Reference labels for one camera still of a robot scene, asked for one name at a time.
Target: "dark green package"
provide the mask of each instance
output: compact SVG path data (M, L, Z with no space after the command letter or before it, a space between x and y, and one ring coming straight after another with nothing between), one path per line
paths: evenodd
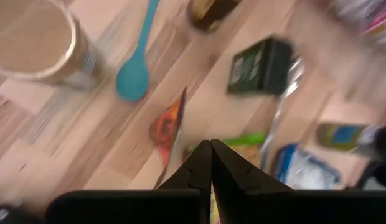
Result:
M228 92L281 95L288 82L293 49L290 44L269 37L233 57Z

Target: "plastic spoon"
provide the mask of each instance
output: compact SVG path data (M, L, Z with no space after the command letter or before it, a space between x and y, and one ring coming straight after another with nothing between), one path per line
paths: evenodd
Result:
M116 92L125 100L137 101L148 89L149 71L146 66L146 44L159 1L149 0L138 46L132 57L124 63L117 74Z
M301 80L302 74L304 73L304 65L302 58L297 58L290 67L290 70L288 72L290 81L287 89L285 92L281 95L279 99L279 104L276 110L276 113L273 117L273 122L271 125L271 128L269 130L269 134L265 139L265 142L262 145L262 148L260 149L259 155L261 155L261 161L260 161L260 169L265 170L266 167L266 159L268 157L268 151L270 144L275 136L276 130L278 129L279 126L279 118L281 115L281 112L283 110L283 104L285 102L285 99L289 97L291 94L293 94L299 86L299 81Z

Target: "blue label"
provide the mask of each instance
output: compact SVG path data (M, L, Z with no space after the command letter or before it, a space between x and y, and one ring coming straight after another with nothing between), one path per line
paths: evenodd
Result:
M343 126L336 129L331 139L333 143L348 143L351 142L358 132L359 126Z

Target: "bottle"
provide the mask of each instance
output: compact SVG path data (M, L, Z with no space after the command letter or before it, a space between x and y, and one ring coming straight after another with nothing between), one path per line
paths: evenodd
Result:
M241 0L191 0L187 15L192 25L204 32L213 32Z
M322 123L316 138L324 147L386 161L386 126Z

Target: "blue spoon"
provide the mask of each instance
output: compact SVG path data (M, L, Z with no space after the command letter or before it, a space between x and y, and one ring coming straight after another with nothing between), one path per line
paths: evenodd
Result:
M125 100L137 101L148 89L149 71L145 59L146 44L159 1L149 0L138 46L132 57L124 63L117 73L116 92Z

